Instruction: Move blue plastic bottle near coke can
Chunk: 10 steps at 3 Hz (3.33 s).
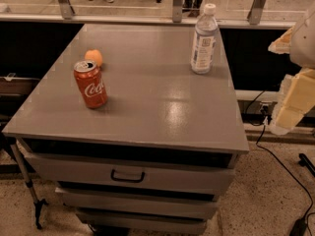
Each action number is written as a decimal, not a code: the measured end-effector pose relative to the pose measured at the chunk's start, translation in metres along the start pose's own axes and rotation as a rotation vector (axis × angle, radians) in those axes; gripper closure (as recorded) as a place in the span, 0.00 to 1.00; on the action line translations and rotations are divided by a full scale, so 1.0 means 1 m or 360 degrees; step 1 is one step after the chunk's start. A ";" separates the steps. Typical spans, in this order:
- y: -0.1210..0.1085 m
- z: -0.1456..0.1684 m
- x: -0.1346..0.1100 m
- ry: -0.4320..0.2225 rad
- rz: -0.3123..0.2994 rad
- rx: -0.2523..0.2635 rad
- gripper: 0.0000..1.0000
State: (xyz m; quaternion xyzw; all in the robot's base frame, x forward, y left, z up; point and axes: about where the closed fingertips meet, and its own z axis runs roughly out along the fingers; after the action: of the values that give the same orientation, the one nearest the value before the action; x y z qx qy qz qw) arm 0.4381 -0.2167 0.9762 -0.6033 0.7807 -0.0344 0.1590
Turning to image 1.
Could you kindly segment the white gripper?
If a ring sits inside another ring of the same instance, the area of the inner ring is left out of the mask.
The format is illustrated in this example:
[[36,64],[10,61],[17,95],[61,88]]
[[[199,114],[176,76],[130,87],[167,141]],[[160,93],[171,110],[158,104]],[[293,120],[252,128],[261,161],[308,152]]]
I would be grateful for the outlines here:
[[315,3],[294,28],[273,41],[268,50],[276,54],[290,51],[290,60],[306,67],[294,76],[285,75],[281,83],[278,102],[272,113],[271,132],[285,135],[315,106]]

